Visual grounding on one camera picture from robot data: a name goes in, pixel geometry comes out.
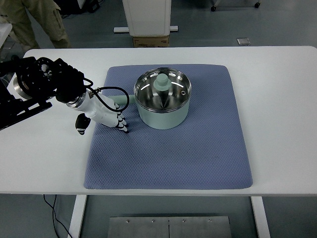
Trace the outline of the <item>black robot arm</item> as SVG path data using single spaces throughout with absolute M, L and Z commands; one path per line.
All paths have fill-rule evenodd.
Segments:
M 0 64 L 0 74 L 16 74 L 15 98 L 6 86 L 0 87 L 0 128 L 5 129 L 40 112 L 55 97 L 62 103 L 74 101 L 86 93 L 84 74 L 62 59 L 41 57 L 15 59 Z

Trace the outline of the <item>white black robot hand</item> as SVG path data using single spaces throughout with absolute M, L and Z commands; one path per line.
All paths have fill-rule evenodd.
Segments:
M 93 94 L 87 90 L 86 93 L 66 105 L 81 112 L 75 122 L 75 128 L 81 135 L 85 134 L 92 120 L 106 127 L 115 127 L 128 133 L 127 123 L 122 112 L 119 111 L 119 105 L 105 95 Z

